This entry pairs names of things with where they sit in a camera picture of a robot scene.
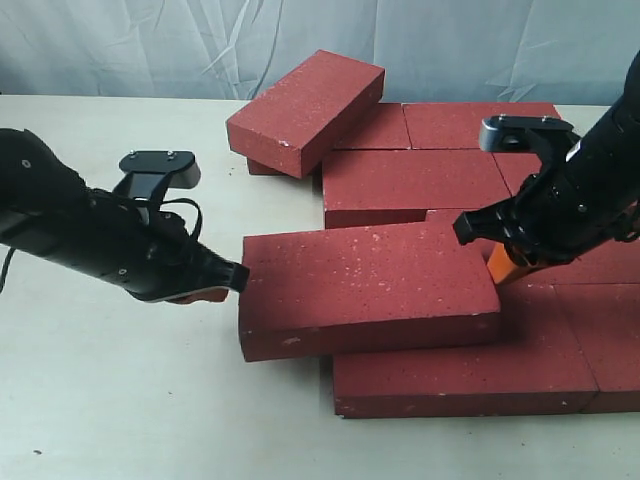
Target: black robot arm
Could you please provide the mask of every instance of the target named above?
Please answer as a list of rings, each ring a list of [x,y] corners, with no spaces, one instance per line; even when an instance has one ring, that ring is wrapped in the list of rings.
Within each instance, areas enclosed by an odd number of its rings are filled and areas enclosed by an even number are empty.
[[[202,213],[190,199],[165,201],[169,188],[200,180],[191,152],[132,152],[124,179],[89,188],[29,131],[0,129],[0,243],[122,287],[145,302],[223,301],[242,292],[249,270],[198,242]],[[192,233],[167,203],[198,209]]]
[[[483,121],[479,143],[489,152],[535,154],[541,167],[515,196],[464,212],[454,224],[461,244],[494,240],[514,265],[535,271],[638,238],[640,52],[623,94],[584,137],[556,118],[501,115]],[[508,280],[503,273],[492,271],[499,282]]]

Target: white speckle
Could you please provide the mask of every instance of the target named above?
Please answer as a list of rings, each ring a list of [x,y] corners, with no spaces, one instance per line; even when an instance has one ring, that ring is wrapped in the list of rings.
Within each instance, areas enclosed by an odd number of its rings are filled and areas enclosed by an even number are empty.
[[[293,345],[294,343],[297,343],[300,341],[299,337],[291,337],[291,338],[287,338],[284,342],[282,342],[282,345],[285,347],[288,347],[289,345]]]

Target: white table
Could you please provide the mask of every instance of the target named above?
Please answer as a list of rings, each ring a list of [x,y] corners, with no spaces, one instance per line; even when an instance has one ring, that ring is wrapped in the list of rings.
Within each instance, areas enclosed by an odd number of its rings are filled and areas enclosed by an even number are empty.
[[[322,228],[322,199],[308,181],[250,177],[229,151],[224,122],[242,105],[0,96],[0,126],[32,130],[89,185],[106,189],[132,149],[192,150],[203,176],[186,193],[205,212],[201,240],[238,260],[245,234]],[[604,111],[559,108],[579,133]],[[640,415],[337,418],[330,377],[316,360],[244,363],[236,311],[235,295],[222,305],[142,304],[18,253],[0,296],[0,479],[640,473]]]

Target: stacked bricks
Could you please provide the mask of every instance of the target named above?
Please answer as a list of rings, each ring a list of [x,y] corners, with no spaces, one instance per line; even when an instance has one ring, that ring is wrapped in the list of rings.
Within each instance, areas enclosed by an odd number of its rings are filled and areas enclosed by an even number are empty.
[[[339,75],[312,78],[320,64]],[[334,94],[336,78],[351,87]],[[246,361],[333,356],[347,418],[640,411],[640,243],[496,288],[493,243],[453,235],[462,211],[540,169],[535,155],[481,152],[482,119],[559,117],[553,105],[380,103],[383,79],[318,52],[228,122],[251,174],[323,183],[325,230],[245,238]]]

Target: white backdrop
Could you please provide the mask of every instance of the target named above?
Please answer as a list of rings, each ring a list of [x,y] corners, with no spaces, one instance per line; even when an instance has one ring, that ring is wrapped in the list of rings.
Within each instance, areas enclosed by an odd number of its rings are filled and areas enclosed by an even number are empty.
[[[324,48],[387,101],[609,104],[638,0],[0,0],[0,92],[248,99]]]

